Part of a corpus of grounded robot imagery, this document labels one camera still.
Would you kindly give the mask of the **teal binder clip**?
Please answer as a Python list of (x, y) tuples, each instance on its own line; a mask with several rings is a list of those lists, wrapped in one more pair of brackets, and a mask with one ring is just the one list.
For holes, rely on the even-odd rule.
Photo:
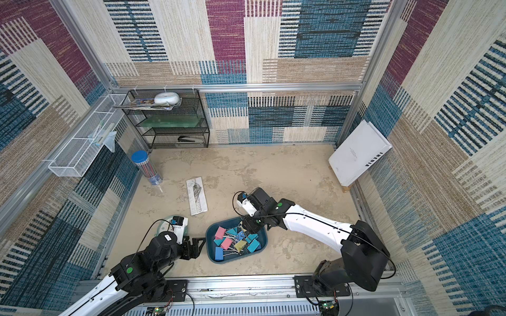
[(262, 247), (261, 243), (259, 243), (256, 239), (254, 239), (247, 247), (247, 250), (249, 251), (249, 253), (252, 254), (260, 247)]
[(224, 239), (215, 239), (214, 240), (214, 243), (216, 244), (216, 246), (221, 246), (221, 244), (223, 243)]
[(234, 228), (231, 228), (231, 229), (227, 230), (226, 234), (230, 235), (230, 236), (237, 236), (238, 235), (237, 227), (234, 227)]
[(251, 243), (253, 240), (257, 239), (258, 238), (258, 235), (257, 234), (249, 234), (247, 237), (246, 237), (246, 241), (248, 243)]

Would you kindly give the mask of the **green round alarm clock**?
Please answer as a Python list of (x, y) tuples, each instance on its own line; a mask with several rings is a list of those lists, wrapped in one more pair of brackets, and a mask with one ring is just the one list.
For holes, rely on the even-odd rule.
[(173, 220), (174, 216), (171, 215), (171, 216), (168, 216), (166, 217), (165, 219), (163, 219), (162, 221), (159, 222), (159, 226), (156, 230), (157, 234), (160, 234), (162, 232), (165, 232), (165, 231), (170, 231), (170, 232), (175, 232), (175, 221)]

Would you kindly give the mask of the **pink binder clip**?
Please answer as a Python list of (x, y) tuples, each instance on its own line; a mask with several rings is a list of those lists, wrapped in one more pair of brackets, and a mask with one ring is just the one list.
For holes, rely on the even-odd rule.
[(226, 229), (223, 228), (223, 227), (221, 227), (221, 226), (219, 226), (218, 229), (217, 229), (217, 231), (216, 231), (216, 233), (215, 233), (215, 237), (214, 238), (216, 240), (221, 240), (221, 239), (224, 238), (225, 233), (226, 233)]
[(232, 244), (233, 244), (233, 239), (231, 239), (231, 238), (224, 238), (224, 240), (221, 243), (220, 247), (223, 250), (228, 250), (231, 247)]

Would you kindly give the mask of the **teal plastic storage box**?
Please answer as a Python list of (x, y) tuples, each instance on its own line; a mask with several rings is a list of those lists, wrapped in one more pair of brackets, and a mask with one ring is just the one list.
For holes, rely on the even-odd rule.
[[(234, 256), (227, 256), (224, 261), (217, 262), (214, 260), (215, 247), (220, 247), (220, 246), (216, 246), (216, 244), (214, 243), (214, 240), (215, 240), (214, 237), (215, 237), (215, 233), (216, 233), (219, 226), (225, 228), (226, 231), (231, 228), (237, 227), (238, 233), (244, 232), (246, 237), (250, 234), (250, 233), (246, 232), (246, 230), (242, 227), (242, 219), (240, 217), (228, 219), (228, 220), (221, 221), (221, 222), (215, 223), (213, 225), (210, 225), (206, 231), (206, 247), (207, 247), (207, 251), (208, 251), (208, 258), (214, 263), (218, 263), (218, 264), (227, 263), (229, 261), (233, 261), (236, 259), (242, 259), (242, 258), (246, 258), (248, 256), (252, 256), (254, 254), (260, 253), (268, 244), (268, 237), (266, 234), (266, 230), (261, 229), (260, 231), (258, 231), (256, 233), (258, 235), (258, 238), (256, 240), (259, 243), (261, 243), (262, 247), (258, 248), (254, 253), (251, 254), (247, 250), (247, 247), (249, 246), (249, 243), (247, 242), (248, 246), (241, 253), (238, 253), (238, 255), (234, 255)], [(233, 244), (231, 245), (229, 250), (236, 251), (234, 249), (234, 244), (239, 241), (237, 239), (237, 236), (230, 236), (225, 233), (224, 238), (233, 239)]]

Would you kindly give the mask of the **yellow binder clip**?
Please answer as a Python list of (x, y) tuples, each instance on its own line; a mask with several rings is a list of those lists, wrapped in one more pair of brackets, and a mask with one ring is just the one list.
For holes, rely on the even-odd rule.
[(247, 241), (245, 240), (240, 240), (238, 241), (237, 243), (234, 244), (234, 249), (238, 252), (238, 253), (241, 253), (246, 247), (248, 246), (248, 243)]

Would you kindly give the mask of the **packaged ruler card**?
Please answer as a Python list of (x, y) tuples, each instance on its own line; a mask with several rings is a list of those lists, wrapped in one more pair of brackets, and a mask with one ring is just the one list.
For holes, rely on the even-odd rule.
[(201, 177), (186, 181), (188, 201), (191, 215), (196, 216), (208, 211), (208, 204), (204, 192), (204, 185)]

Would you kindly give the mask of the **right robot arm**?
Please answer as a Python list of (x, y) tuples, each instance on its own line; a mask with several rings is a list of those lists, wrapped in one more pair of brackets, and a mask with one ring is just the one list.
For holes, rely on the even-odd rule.
[(274, 200), (262, 188), (239, 192), (237, 207), (246, 212), (242, 227), (248, 233), (279, 227), (307, 235), (339, 252), (341, 257), (321, 261), (308, 286), (321, 296), (329, 296), (339, 286), (354, 283), (374, 292), (391, 256), (373, 228), (364, 221), (355, 224), (333, 221), (311, 213), (291, 200)]

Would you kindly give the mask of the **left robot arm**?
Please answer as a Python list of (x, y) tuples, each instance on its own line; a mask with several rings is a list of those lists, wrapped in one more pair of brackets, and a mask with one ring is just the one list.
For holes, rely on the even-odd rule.
[(184, 236), (177, 242), (175, 233), (165, 231), (152, 238), (145, 250), (123, 258), (89, 293), (62, 315), (123, 315), (141, 304), (183, 302), (188, 281), (169, 281), (169, 271), (178, 260), (196, 259), (205, 238)]

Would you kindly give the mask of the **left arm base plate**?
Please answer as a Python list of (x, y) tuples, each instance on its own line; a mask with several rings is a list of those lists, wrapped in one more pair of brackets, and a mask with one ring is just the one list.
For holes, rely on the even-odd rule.
[(186, 291), (188, 280), (185, 279), (167, 279), (163, 288), (162, 296), (158, 299), (159, 303), (179, 303), (186, 300)]

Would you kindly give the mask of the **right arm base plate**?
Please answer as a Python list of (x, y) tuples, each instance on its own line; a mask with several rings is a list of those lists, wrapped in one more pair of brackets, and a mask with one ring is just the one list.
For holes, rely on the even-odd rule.
[(298, 298), (325, 298), (325, 297), (348, 297), (351, 290), (346, 284), (338, 284), (335, 287), (326, 286), (310, 275), (295, 275), (296, 297)]

